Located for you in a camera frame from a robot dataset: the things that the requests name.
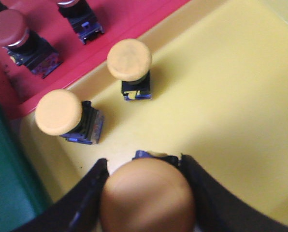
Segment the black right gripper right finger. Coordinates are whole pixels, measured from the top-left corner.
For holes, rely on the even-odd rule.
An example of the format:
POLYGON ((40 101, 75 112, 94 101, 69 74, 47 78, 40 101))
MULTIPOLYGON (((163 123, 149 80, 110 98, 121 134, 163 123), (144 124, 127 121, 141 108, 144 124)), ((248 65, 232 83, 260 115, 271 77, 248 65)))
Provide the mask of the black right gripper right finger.
POLYGON ((181 156, 180 171, 193 191, 196 221, 203 232, 288 232, 288 226, 229 192, 192 156, 181 156))

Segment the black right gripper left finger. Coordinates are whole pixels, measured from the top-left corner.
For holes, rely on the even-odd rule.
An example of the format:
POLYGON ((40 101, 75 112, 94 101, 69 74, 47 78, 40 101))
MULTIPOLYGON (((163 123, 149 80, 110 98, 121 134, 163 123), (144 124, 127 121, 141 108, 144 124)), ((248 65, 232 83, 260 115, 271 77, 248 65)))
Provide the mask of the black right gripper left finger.
POLYGON ((109 177, 107 159, 99 159, 59 201, 14 232, 90 232, 99 214, 101 192, 109 177))

